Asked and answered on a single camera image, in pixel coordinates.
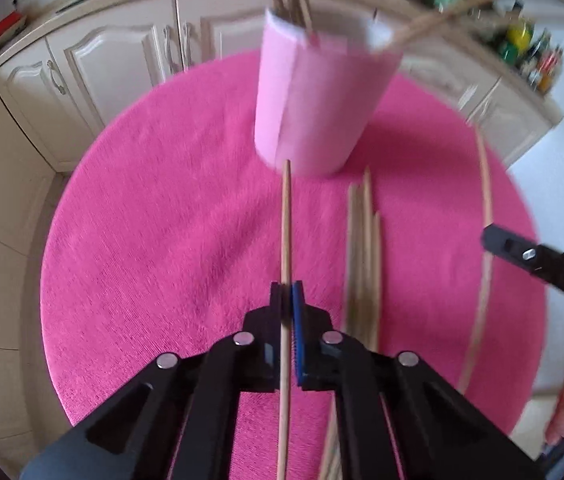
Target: red object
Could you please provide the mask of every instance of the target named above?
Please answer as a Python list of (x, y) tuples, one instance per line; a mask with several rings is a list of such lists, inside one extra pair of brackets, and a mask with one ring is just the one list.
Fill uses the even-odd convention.
[[(282, 179), (254, 149), (258, 66), (249, 53), (175, 76), (110, 123), (73, 173), (41, 278), (44, 350), (73, 424), (161, 352), (207, 351), (268, 301)], [(476, 135), (396, 75), (344, 168), (293, 179), (293, 278), (339, 327), (348, 186), (371, 168), (384, 227), (380, 349), (418, 352), (452, 384), (468, 362), (484, 257)], [(492, 153), (488, 163), (494, 221), (533, 238), (515, 186)], [(508, 432), (540, 362), (545, 293), (521, 269), (492, 266), (466, 395)], [(331, 399), (293, 387), (289, 478), (317, 478)], [(233, 480), (274, 478), (278, 408), (275, 395), (240, 397)]]
[(24, 15), (17, 10), (14, 10), (6, 18), (0, 22), (0, 36), (15, 25), (19, 20), (24, 18)]

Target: paper cup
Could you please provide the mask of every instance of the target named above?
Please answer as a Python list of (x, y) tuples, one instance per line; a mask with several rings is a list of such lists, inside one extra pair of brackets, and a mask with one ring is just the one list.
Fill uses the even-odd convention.
[(322, 176), (339, 170), (353, 151), (391, 78), (401, 52), (372, 54), (390, 31), (315, 14), (320, 32), (307, 38), (267, 12), (255, 110), (255, 149), (269, 166)]

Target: round table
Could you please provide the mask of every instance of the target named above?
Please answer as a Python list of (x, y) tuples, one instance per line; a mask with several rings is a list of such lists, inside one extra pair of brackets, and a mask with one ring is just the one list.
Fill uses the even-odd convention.
[[(161, 352), (204, 352), (268, 301), (281, 178), (253, 146), (258, 62), (174, 77), (109, 124), (73, 173), (41, 280), (46, 359), (73, 424)], [(487, 161), (494, 221), (532, 237), (504, 168)], [(366, 166), (385, 236), (381, 351), (418, 352), (452, 384), (463, 376), (466, 396), (510, 431), (539, 365), (544, 289), (503, 261), (488, 267), (476, 133), (456, 111), (396, 76), (343, 170), (294, 179), (293, 278), (338, 326), (347, 189)], [(294, 388), (290, 478), (316, 477), (329, 406), (329, 394)], [(242, 396), (233, 478), (274, 478), (277, 410), (277, 396)]]

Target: table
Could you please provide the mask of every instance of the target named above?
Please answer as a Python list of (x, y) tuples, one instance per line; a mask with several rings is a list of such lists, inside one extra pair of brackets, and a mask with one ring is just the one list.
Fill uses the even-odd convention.
[[(204, 352), (268, 301), (281, 178), (253, 146), (258, 61), (219, 60), (154, 89), (73, 173), (41, 279), (46, 359), (73, 424), (156, 355)], [(519, 193), (487, 161), (495, 222), (532, 237)], [(540, 360), (544, 288), (498, 260), (490, 294), (482, 286), (476, 133), (408, 79), (396, 76), (340, 173), (294, 179), (294, 279), (338, 326), (347, 189), (367, 165), (385, 229), (380, 348), (418, 352), (453, 384), (470, 372), (467, 397), (510, 431)], [(289, 478), (314, 479), (330, 397), (295, 388), (291, 402)], [(233, 478), (274, 478), (277, 407), (277, 396), (241, 398)]]

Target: screw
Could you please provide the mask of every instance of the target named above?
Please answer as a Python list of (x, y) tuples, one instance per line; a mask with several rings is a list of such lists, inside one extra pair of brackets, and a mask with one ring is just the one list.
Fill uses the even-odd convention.
[(399, 364), (402, 366), (415, 366), (419, 362), (419, 357), (414, 352), (402, 352), (398, 355)]
[(327, 345), (339, 345), (343, 340), (344, 336), (337, 330), (329, 330), (322, 334), (322, 341)]
[(177, 355), (167, 352), (158, 356), (158, 368), (168, 370), (177, 364)]
[(255, 341), (255, 336), (251, 332), (238, 332), (233, 336), (233, 342), (237, 346), (248, 346)]

